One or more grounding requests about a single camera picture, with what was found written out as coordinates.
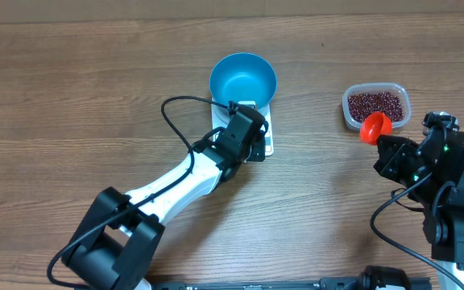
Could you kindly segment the red scoop blue handle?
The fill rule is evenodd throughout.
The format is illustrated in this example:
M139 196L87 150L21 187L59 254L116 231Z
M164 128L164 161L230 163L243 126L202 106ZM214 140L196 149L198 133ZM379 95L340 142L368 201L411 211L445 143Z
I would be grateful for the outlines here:
M359 131L359 140L362 143L375 146L381 135L390 135L391 133L391 119L383 112L374 112L363 121Z

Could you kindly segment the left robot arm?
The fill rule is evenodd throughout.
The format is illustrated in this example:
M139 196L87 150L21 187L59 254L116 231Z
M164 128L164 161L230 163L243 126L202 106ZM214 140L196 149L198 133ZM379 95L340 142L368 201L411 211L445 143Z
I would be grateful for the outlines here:
M145 275L165 226L185 207L232 179L247 162L262 162L271 134L268 109L230 103L228 114L196 141L184 161L142 188L100 192L61 262L83 280L83 289L149 289Z

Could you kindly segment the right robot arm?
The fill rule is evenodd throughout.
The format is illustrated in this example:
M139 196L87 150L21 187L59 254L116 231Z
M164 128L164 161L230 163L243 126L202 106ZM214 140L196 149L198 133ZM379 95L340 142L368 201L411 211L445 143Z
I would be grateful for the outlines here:
M377 138L379 158L375 170L404 187L374 213L379 214L402 197L420 203L422 230L431 246L426 258L394 241L380 230L375 234L395 248L438 272L443 289L464 289L464 132L455 118L427 118L425 139L392 135Z

